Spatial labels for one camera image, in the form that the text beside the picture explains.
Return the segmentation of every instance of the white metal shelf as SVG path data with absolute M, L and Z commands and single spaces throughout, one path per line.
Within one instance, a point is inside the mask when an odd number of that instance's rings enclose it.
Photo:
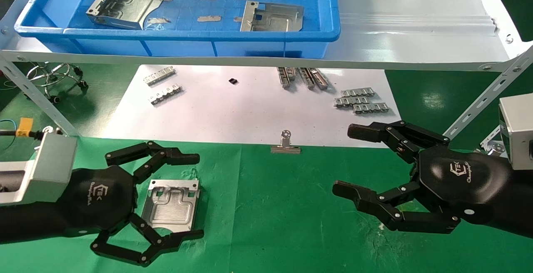
M 138 57 L 52 53 L 36 39 L 21 38 L 13 24 L 28 0 L 16 0 L 0 20 L 0 70 L 7 70 L 60 126 L 72 125 L 24 83 L 11 62 L 305 66 L 392 70 L 484 70 L 503 72 L 445 133 L 455 137 L 533 60 L 501 0 L 339 0 L 341 36 L 323 60 L 269 57 Z

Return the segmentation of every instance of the metal clip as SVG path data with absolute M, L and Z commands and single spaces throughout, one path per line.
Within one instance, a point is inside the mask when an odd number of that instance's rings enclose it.
M 328 81 L 322 75 L 322 73 L 317 68 L 307 68 L 311 75 L 314 77 L 314 81 L 320 90 L 326 90 L 329 86 Z
M 291 146 L 291 132 L 284 130 L 281 132 L 281 144 L 280 146 L 271 146 L 271 153 L 289 153 L 299 155 L 301 152 L 300 147 Z

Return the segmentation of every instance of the blue wire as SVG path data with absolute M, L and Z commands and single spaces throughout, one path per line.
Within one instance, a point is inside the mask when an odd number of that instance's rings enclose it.
M 13 126 L 15 127 L 15 129 L 13 129 L 13 130 L 17 130 L 17 123 L 15 123 L 15 121 L 13 121 L 11 119 L 2 119 L 2 120 L 0 120 L 0 123 L 2 123 L 2 122 L 11 122 L 11 123 L 13 123 Z M 9 145 L 6 148 L 3 148 L 2 150 L 6 150 L 7 148 L 11 147 L 11 145 L 13 145 L 13 142 L 15 142 L 15 138 L 17 138 L 17 137 L 13 136 L 13 140 L 11 140 Z

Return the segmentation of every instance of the chair caster wheel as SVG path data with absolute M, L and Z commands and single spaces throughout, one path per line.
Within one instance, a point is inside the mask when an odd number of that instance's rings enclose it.
M 83 76 L 83 71 L 82 71 L 82 69 L 80 69 L 78 67 L 75 67 L 74 68 L 74 74 L 76 74 L 78 76 Z
M 48 101 L 52 102 L 52 104 L 58 104 L 61 102 L 61 99 L 58 96 L 52 96 L 50 99 L 48 99 Z
M 87 84 L 87 81 L 85 80 L 80 80 L 78 84 L 78 87 L 80 87 L 80 89 L 86 89 L 87 87 L 89 87 L 89 85 Z

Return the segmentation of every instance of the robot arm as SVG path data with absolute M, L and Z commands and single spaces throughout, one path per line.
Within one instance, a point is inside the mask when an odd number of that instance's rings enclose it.
M 405 121 L 352 124 L 348 136 L 383 142 L 414 163 L 409 182 L 384 193 L 340 180 L 333 185 L 333 194 L 352 200 L 390 230 L 451 233 L 466 220 L 533 237 L 533 222 L 523 211 L 533 207 L 532 171 L 513 170 L 505 158 L 451 151 L 449 139 Z M 413 199 L 429 212 L 396 208 Z

